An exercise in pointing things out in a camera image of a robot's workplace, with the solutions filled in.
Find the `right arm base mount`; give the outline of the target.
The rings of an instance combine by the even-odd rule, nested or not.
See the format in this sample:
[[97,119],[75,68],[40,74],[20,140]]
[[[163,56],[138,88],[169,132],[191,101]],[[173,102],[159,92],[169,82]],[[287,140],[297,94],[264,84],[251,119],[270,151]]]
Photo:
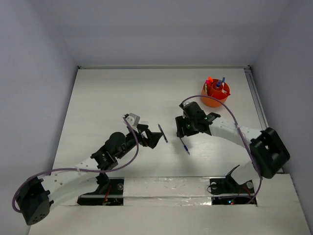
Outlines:
[[210,179],[207,191],[212,195],[212,205],[257,205],[254,196],[253,181],[249,180],[244,184],[238,184],[231,176],[236,166],[224,178]]

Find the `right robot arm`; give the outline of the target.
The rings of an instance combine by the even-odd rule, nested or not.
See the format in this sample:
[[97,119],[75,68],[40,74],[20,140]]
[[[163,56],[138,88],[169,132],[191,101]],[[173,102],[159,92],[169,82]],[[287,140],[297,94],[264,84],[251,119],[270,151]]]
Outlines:
[[226,188],[238,191],[243,184],[256,178],[271,179],[290,159],[290,154],[278,133],[268,127],[265,130],[240,127],[216,113],[206,114],[196,102],[180,105],[183,114],[175,118],[179,138],[198,133],[228,140],[245,148],[250,161],[234,167],[225,180]]

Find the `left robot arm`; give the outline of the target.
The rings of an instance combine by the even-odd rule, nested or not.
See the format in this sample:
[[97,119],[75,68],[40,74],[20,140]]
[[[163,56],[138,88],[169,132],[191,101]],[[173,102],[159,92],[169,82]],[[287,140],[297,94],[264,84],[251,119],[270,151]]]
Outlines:
[[60,204],[83,194],[87,182],[95,192],[104,193],[110,183],[108,172],[122,169],[118,160],[139,146],[155,148],[164,132],[152,132],[148,125],[127,126],[129,133],[114,132],[105,144],[75,167],[57,168],[29,177],[15,192],[12,208],[34,225]]

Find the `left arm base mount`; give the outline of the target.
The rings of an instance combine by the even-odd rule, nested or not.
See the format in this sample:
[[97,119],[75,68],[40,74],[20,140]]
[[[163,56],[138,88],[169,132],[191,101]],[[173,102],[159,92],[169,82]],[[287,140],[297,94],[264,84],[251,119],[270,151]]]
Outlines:
[[80,206],[123,206],[124,178],[109,178],[106,174],[96,177],[97,188],[77,199]]

